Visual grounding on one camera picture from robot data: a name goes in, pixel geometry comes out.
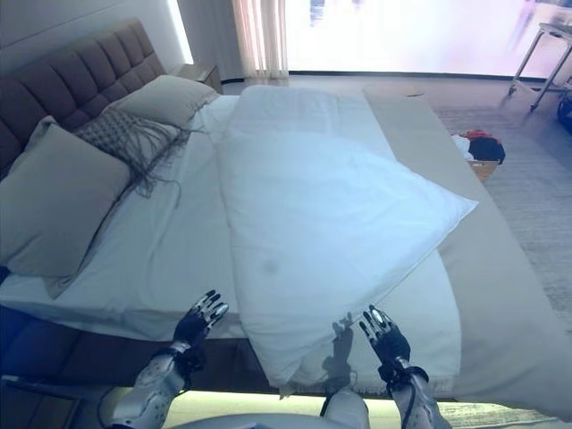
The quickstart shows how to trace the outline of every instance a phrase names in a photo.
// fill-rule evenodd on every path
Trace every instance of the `gray carpet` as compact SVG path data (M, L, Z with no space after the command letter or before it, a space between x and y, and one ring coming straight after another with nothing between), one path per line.
M495 108L435 112L451 133L482 129L502 141L507 158L485 187L572 340L572 172Z

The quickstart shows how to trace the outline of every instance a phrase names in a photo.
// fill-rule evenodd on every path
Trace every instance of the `sheer curtain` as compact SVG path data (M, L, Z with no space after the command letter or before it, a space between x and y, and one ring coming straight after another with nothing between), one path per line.
M232 0L245 78L286 79L286 0Z

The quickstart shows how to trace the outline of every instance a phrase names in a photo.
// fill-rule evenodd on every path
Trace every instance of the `white wall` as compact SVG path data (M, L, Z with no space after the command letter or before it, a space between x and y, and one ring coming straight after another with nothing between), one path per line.
M117 21L143 23L163 67L183 63L168 0L0 0L0 75Z
M221 80L243 78L231 0L179 0L195 63L215 64Z

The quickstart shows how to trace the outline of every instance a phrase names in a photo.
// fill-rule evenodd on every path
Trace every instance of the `upholstered headboard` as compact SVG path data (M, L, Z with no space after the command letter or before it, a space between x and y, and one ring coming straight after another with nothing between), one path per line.
M40 119L71 130L164 69L138 20L121 22L0 80L0 179Z

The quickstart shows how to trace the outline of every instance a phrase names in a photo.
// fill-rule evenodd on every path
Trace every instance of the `metal table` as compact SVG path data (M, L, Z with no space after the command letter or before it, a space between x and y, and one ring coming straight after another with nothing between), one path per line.
M520 67L518 67L517 74L513 78L512 84L510 85L510 88L509 88L509 95L512 95L517 90L517 87L525 88L526 90L533 91L533 92L538 92L538 95L536 96L535 101L530 105L530 111L531 112L533 112L534 109L536 107L538 107L540 100L543 99L544 94L546 94L547 92L563 93L563 92L567 92L569 90L569 88L567 86L562 87L562 86L557 86L557 85L552 84L552 81L554 80L554 78L556 77L556 75L558 74L560 69L562 68L562 65L564 65L564 63L568 59L568 56L572 52L572 26L570 26L570 25L559 25L559 24L549 24L546 22L539 24L539 26L540 26L540 28L538 29L538 34L536 34L536 37L534 38L533 44L528 49L528 52L526 53L523 62L520 64ZM566 51L564 51L564 54L561 56L558 63L556 64L556 66L554 67L554 70L552 70L551 75L544 82L544 86L542 88L531 88L528 85L526 85L520 79L520 73L522 73L522 71L525 69L525 66L528 63L528 60L530 60L530 57L532 56L534 50L536 49L536 46L538 45L538 41L543 36L543 34L548 34L550 36L553 36L554 38L561 38L562 40L564 40L568 44L568 47L567 47Z

